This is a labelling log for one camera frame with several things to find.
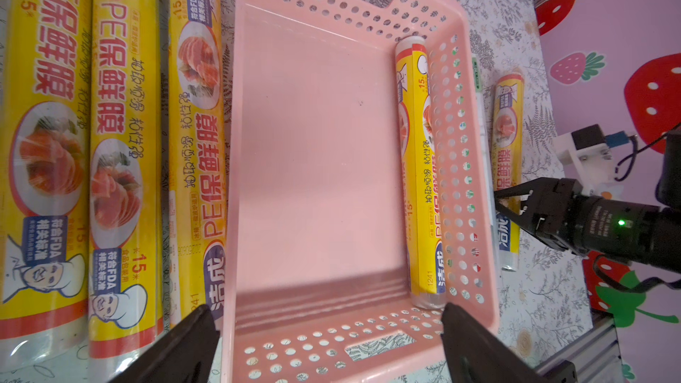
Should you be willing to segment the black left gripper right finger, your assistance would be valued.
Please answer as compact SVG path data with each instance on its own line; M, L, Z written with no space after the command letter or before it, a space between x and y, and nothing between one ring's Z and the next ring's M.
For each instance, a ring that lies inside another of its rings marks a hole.
M461 306L445 306L443 350L454 382L546 382Z

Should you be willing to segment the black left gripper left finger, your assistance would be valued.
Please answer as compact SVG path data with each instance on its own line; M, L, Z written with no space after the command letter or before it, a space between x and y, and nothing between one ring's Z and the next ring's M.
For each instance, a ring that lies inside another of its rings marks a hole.
M219 339L211 311L203 304L112 381L207 382Z

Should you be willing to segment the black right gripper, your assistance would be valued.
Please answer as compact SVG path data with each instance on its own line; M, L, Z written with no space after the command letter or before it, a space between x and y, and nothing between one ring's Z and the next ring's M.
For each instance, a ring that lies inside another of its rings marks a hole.
M680 270L677 209L586 196L566 178L540 177L494 191L494 199L499 214L557 249Z

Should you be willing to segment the clear white plastic wrap roll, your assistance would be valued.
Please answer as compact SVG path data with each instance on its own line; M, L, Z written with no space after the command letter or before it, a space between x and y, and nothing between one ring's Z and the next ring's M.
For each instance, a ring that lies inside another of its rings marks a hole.
M486 191L486 197L489 201L489 218L491 219L491 244L493 250L493 257L495 268L498 273L498 278L501 278L500 272L501 263L499 260L499 249L498 249L498 225L496 218L496 207L495 198L493 190L493 180L491 172L491 150L489 150L489 138L487 135L487 124L486 124L486 114L484 108L484 95L482 92L482 76L481 68L479 65L478 57L473 53L471 56L473 76L475 82L475 99L478 113L478 127L480 128L480 140L482 148L482 161L483 161L483 174L484 174L484 188Z

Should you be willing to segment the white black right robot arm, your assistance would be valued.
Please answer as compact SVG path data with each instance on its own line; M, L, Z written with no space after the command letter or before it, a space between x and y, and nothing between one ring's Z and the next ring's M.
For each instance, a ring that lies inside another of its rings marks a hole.
M680 132L666 141L661 207L586 196L570 178L541 177L494 192L496 211L549 248L598 252L680 273Z

